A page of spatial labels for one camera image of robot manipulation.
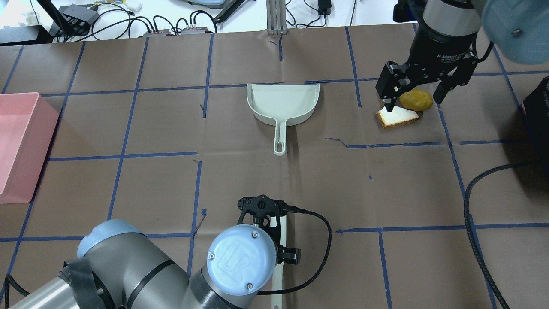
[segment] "white table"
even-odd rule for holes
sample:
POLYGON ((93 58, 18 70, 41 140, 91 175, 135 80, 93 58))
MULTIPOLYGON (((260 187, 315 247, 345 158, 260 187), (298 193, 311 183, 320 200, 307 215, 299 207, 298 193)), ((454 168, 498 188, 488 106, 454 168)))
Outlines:
MULTIPOLYGON (((93 0, 53 0, 52 2, 59 8, 72 3, 90 4, 93 0)), ((188 19, 189 14, 198 9, 203 9, 214 17, 221 11, 221 9, 208 9, 201 5, 191 5, 183 0, 139 0, 139 2, 143 4, 143 8, 136 16, 141 15, 152 20, 154 15, 162 15, 172 23, 175 23, 180 17, 188 19)), ((353 25, 392 24, 393 6, 396 2, 397 0, 357 0, 353 25)), ((317 0, 307 0, 307 3, 312 7, 317 6, 317 0)), ((53 21, 36 0, 33 0, 33 4, 36 12, 40 15, 41 24, 46 29, 49 29, 53 21)), ((328 16, 326 27, 348 26, 352 6, 353 0, 332 0, 332 13, 328 16)), ((293 13, 298 23, 308 24, 318 17, 315 11, 304 5, 303 0, 292 0, 287 7, 293 13)), ((104 12, 107 9, 107 7, 101 7, 99 12, 104 12)), ((18 23, 24 23, 25 18, 23 14, 31 11, 29 0, 10 0, 4 12, 0 15, 0 28, 4 26, 18 26, 18 23)), ((127 15, 124 12, 106 14, 97 21, 95 30, 97 31, 126 18, 127 15)), ((157 19, 157 21, 159 27, 169 27, 165 21, 161 19, 157 19)), ((266 23, 267 9, 265 0, 246 0, 225 23, 218 25, 218 28, 219 32, 257 31, 266 29, 266 23)), ((206 15, 199 15, 197 17, 197 24, 198 26, 208 26, 212 30, 211 21, 206 15)), ((314 25, 322 25, 322 20, 319 20, 314 25)), ((97 37, 101 40, 117 37, 125 30, 126 26, 126 23, 113 26, 97 34, 97 37)), ((134 22, 132 24, 132 37, 143 35, 145 31, 145 26, 142 23, 134 22)))

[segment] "pink bin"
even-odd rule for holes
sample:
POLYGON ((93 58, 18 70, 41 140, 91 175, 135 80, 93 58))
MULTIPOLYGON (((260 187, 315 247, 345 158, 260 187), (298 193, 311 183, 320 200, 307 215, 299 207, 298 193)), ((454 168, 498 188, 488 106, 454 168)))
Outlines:
POLYGON ((0 95, 0 204, 31 201, 58 117, 36 92, 0 95))

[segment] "dustpan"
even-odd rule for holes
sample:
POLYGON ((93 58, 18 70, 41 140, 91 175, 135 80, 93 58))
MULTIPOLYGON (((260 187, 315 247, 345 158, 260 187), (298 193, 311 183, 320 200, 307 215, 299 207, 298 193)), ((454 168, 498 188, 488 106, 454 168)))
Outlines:
POLYGON ((300 124, 312 115, 319 93, 320 84, 248 84, 248 105, 255 117, 275 127, 273 151, 277 156, 286 153, 286 127, 300 124))

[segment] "black velcro strap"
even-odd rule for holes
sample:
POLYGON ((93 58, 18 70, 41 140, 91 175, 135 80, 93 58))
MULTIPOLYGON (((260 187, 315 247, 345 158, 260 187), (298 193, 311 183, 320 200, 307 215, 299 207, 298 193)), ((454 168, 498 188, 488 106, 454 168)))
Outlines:
POLYGON ((128 301, 126 303, 126 308, 127 309, 131 309, 132 305, 133 305, 133 302, 135 301, 135 299, 137 298, 137 295, 139 295, 139 292, 141 292, 141 290, 143 290, 143 288, 145 287, 145 285, 147 285, 147 283, 149 283, 149 281, 154 277, 156 276, 156 274, 158 274, 160 271, 162 271, 162 269, 172 265, 172 264, 175 264, 174 261, 172 260, 167 260, 161 264, 159 264, 158 266, 156 266, 152 271, 150 271, 143 279, 141 279, 141 282, 139 282, 139 284, 136 286, 136 288, 132 291, 132 293, 130 294, 130 297, 128 297, 128 301))
POLYGON ((58 277, 71 286, 80 309, 105 309, 105 304, 97 294, 92 267, 86 257, 66 261, 66 267, 58 277))

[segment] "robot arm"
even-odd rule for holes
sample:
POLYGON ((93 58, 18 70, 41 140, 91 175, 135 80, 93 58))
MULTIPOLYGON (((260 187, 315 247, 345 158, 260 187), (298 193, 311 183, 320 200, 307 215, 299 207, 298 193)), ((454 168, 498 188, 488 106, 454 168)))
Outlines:
MULTIPOLYGON (((11 308, 247 308, 277 263, 299 263, 299 249, 279 244, 280 217, 312 212, 265 195, 243 197, 238 208, 242 212, 238 224, 216 237, 205 257, 206 265, 191 277, 141 231, 123 220, 109 220, 84 237, 78 258, 68 261, 57 277, 11 308), (252 215, 252 224, 243 223, 247 214, 252 215), (275 227, 270 226, 273 218, 275 227)), ((331 235, 326 219, 315 215, 326 223, 331 235)), ((328 257, 330 240, 316 275, 328 257)), ((286 293, 304 286, 260 294, 286 293)))
POLYGON ((433 95, 440 104, 448 91, 468 84, 493 47, 490 43, 487 53, 478 56, 474 42, 481 25, 509 59, 525 64, 549 60, 548 1, 399 0, 393 19, 417 20, 419 27, 408 60, 387 62, 376 84, 388 111, 418 85, 440 81, 433 95))

